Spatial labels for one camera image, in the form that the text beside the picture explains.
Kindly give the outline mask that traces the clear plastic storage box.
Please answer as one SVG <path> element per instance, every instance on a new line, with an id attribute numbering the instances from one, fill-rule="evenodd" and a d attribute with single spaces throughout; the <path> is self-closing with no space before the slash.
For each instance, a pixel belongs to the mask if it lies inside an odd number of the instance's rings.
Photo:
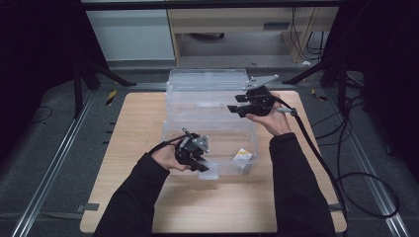
<path id="1" fill-rule="evenodd" d="M 209 152 L 203 155 L 209 169 L 198 174 L 201 180 L 243 175 L 233 163 L 240 148 L 253 154 L 255 167 L 254 123 L 227 108 L 237 104 L 235 96 L 243 93 L 247 80 L 244 69 L 173 69 L 169 73 L 162 138 L 180 136 L 184 129 L 209 138 Z"/>

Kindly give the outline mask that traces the small white yellow carton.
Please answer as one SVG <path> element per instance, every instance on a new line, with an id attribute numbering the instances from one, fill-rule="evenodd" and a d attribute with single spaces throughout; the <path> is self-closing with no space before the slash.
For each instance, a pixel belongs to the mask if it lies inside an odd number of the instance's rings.
<path id="1" fill-rule="evenodd" d="M 253 154 L 243 148 L 240 148 L 234 156 L 233 163 L 237 166 L 241 174 L 247 175 L 251 171 L 253 166 L 252 157 Z"/>

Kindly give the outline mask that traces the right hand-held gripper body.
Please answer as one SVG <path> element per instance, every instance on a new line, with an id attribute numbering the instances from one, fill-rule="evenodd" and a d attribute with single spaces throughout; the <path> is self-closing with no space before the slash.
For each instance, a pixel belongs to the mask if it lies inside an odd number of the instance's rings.
<path id="1" fill-rule="evenodd" d="M 275 99 L 266 87 L 266 84 L 277 80 L 278 78 L 279 75 L 275 74 L 270 76 L 250 77 L 247 80 L 243 86 L 243 90 L 245 91 L 245 101 L 249 102 L 249 105 L 246 105 L 242 109 L 243 116 L 250 114 L 264 117 L 272 110 Z"/>

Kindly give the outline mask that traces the white cabinet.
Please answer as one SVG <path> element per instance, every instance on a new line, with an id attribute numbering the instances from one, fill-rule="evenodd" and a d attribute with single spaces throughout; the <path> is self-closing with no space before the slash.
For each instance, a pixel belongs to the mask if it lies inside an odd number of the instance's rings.
<path id="1" fill-rule="evenodd" d="M 89 11 L 107 61 L 173 60 L 165 10 Z"/>

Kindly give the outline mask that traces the person's right hand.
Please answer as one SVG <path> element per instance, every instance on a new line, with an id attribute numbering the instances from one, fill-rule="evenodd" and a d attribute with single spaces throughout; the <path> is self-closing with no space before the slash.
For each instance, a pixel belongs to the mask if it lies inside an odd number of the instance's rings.
<path id="1" fill-rule="evenodd" d="M 253 120 L 262 124 L 272 135 L 279 136 L 290 133 L 291 127 L 283 112 L 280 112 L 282 105 L 274 103 L 271 112 L 264 117 L 254 117 Z"/>

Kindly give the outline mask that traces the aluminium cross rail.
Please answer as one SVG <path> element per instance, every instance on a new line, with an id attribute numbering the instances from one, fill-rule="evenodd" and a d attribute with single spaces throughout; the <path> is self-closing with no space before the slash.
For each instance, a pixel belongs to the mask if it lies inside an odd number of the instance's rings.
<path id="1" fill-rule="evenodd" d="M 302 88 L 317 88 L 318 82 L 312 81 L 301 81 L 297 84 L 283 84 L 282 82 L 268 83 L 267 87 L 271 90 L 288 90 L 288 89 L 302 89 Z M 167 83 L 137 83 L 134 86 L 128 86 L 131 90 L 145 91 L 145 92 L 165 92 L 167 89 Z"/>

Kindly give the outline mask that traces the black metal stand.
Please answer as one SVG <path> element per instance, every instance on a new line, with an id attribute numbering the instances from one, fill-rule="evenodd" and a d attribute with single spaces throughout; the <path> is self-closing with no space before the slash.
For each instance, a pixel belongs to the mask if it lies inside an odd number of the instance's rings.
<path id="1" fill-rule="evenodd" d="M 338 82 L 338 97 L 337 104 L 341 112 L 345 111 L 346 107 L 346 82 L 347 82 L 347 64 L 342 56 L 328 56 L 322 59 L 316 65 L 308 68 L 294 78 L 284 81 L 284 84 L 294 85 L 314 74 L 315 72 L 323 70 L 320 84 L 322 87 L 330 87 L 335 81 Z"/>
<path id="2" fill-rule="evenodd" d="M 135 86 L 135 83 L 128 82 L 115 73 L 111 72 L 106 62 L 103 51 L 101 50 L 98 39 L 91 26 L 90 20 L 86 14 L 85 3 L 82 0 L 75 0 L 78 8 L 77 14 L 86 18 L 86 42 L 79 42 L 74 49 L 75 58 L 73 66 L 73 81 L 75 94 L 75 114 L 77 119 L 84 110 L 82 82 L 85 82 L 89 90 L 97 90 L 100 82 L 97 73 L 100 73 L 124 87 Z"/>

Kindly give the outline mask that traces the grey tape patch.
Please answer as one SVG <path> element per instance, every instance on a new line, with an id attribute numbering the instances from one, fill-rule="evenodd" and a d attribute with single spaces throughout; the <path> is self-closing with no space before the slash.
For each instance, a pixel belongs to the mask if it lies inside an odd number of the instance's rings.
<path id="1" fill-rule="evenodd" d="M 90 211 L 97 211 L 99 209 L 99 204 L 98 203 L 85 203 L 85 204 L 80 204 L 77 206 L 76 211 L 83 213 L 86 210 L 90 210 Z"/>

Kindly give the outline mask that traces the person's left hand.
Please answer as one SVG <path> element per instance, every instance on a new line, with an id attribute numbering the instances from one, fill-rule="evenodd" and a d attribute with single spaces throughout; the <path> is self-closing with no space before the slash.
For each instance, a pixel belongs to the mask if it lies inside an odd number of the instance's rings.
<path id="1" fill-rule="evenodd" d="M 165 145 L 155 154 L 155 160 L 166 170 L 178 170 L 184 172 L 189 169 L 188 165 L 180 164 L 175 158 L 176 143 Z"/>

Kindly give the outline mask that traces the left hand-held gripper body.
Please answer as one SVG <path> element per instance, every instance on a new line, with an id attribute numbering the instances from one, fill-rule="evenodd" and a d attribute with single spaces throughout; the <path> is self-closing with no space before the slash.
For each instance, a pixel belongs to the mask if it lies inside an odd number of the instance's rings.
<path id="1" fill-rule="evenodd" d="M 189 132 L 184 129 L 185 135 L 178 142 L 175 148 L 175 158 L 180 164 L 190 164 L 197 161 L 200 156 L 210 151 L 209 138 L 199 134 Z"/>

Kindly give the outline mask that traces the aluminium floor rail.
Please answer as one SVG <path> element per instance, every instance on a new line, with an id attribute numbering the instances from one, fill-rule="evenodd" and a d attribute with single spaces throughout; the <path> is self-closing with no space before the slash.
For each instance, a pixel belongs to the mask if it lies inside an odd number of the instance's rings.
<path id="1" fill-rule="evenodd" d="M 16 226 L 12 232 L 11 237 L 27 237 L 33 224 L 35 223 L 44 201 L 62 167 L 63 162 L 73 144 L 73 141 L 78 134 L 78 131 L 87 116 L 94 99 L 96 91 L 88 91 L 86 98 L 82 100 L 80 114 L 72 121 L 70 127 L 67 129 L 64 138 L 62 139 L 53 159 L 51 160 L 47 170 L 45 171 L 42 180 L 33 195 L 30 203 L 25 208 L 25 211 L 17 221 Z"/>
<path id="2" fill-rule="evenodd" d="M 344 185 L 342 184 L 344 179 L 361 177 L 365 180 L 371 195 L 374 198 L 377 205 L 377 212 L 373 212 L 366 207 L 362 207 L 358 202 L 351 201 L 348 196 L 345 196 L 345 200 L 350 204 L 350 207 L 357 208 L 359 211 L 370 217 L 383 219 L 388 226 L 392 237 L 412 237 L 401 215 L 399 214 L 400 201 L 396 192 L 378 175 L 350 123 L 350 112 L 353 108 L 353 103 L 357 101 L 357 98 L 350 99 L 349 101 L 345 100 L 345 111 L 341 112 L 337 104 L 338 95 L 331 89 L 326 89 L 325 95 L 330 100 L 334 113 L 342 122 L 342 128 L 337 141 L 338 148 L 341 148 L 341 145 L 344 142 L 347 142 L 352 149 L 355 161 L 360 167 L 360 170 L 357 172 L 342 174 L 340 170 L 341 155 L 339 153 L 337 158 L 337 180 L 340 190 L 342 192 L 345 191 Z"/>

